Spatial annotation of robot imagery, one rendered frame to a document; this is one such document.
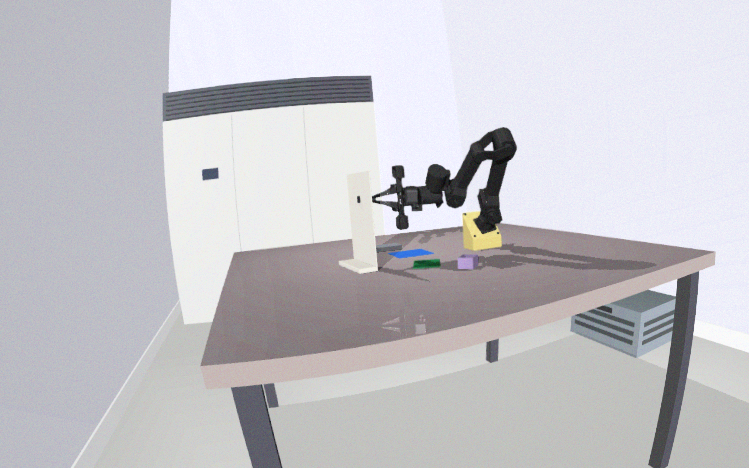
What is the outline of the green flat block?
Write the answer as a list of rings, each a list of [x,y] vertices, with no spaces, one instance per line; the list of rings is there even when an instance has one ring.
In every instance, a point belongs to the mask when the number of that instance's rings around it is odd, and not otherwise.
[[[422,269],[422,268],[432,268],[432,267],[440,267],[440,260],[420,260],[420,261],[414,261],[413,269]]]

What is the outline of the small purple cube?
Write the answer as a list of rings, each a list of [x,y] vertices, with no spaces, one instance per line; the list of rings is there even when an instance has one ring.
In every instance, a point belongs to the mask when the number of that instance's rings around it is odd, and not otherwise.
[[[458,269],[474,269],[478,264],[478,254],[463,254],[458,257]]]

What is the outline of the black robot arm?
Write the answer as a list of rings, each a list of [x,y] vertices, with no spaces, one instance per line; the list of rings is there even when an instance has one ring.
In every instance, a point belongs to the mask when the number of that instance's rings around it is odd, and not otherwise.
[[[491,142],[493,151],[486,151],[486,147]],[[473,220],[482,234],[496,230],[495,224],[503,221],[500,211],[500,189],[508,161],[515,156],[516,151],[517,146],[511,130],[501,127],[486,133],[482,139],[470,144],[470,150],[453,179],[450,180],[449,169],[439,164],[431,164],[427,171],[426,186],[423,186],[425,204],[436,204],[439,208],[444,204],[443,197],[445,197],[447,207],[452,209],[462,207],[467,197],[468,185],[479,166],[484,160],[492,160],[487,184],[485,188],[478,189],[477,197],[481,213]],[[423,211],[422,204],[420,204],[423,203],[423,198],[419,195],[419,192],[423,192],[423,188],[416,186],[406,186],[406,188],[407,206],[411,206],[412,212]]]

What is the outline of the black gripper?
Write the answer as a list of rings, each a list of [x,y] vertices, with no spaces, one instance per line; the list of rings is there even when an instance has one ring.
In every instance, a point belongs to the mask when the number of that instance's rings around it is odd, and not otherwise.
[[[383,192],[380,192],[376,195],[373,195],[372,198],[377,198],[381,196],[391,195],[397,193],[397,200],[398,201],[372,201],[373,203],[378,203],[382,205],[386,205],[392,208],[392,211],[398,212],[398,216],[396,217],[396,228],[399,230],[406,230],[409,228],[409,218],[408,215],[405,215],[405,208],[404,206],[407,206],[407,191],[406,187],[403,187],[402,179],[405,177],[405,171],[404,166],[402,165],[394,165],[392,166],[392,177],[396,179],[396,184],[391,183],[390,187]],[[422,205],[425,204],[425,190],[423,186],[416,186],[416,187],[422,187],[423,192],[419,192],[420,198],[423,198],[423,203],[420,203]],[[401,199],[401,200],[400,200]]]

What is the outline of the blue flat square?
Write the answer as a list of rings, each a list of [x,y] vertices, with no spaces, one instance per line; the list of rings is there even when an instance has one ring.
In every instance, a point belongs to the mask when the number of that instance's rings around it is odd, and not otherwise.
[[[416,250],[409,250],[409,251],[393,252],[393,253],[388,253],[388,254],[393,255],[397,258],[407,258],[407,257],[422,256],[422,255],[428,255],[428,254],[434,254],[434,253],[425,251],[423,249],[416,249]]]

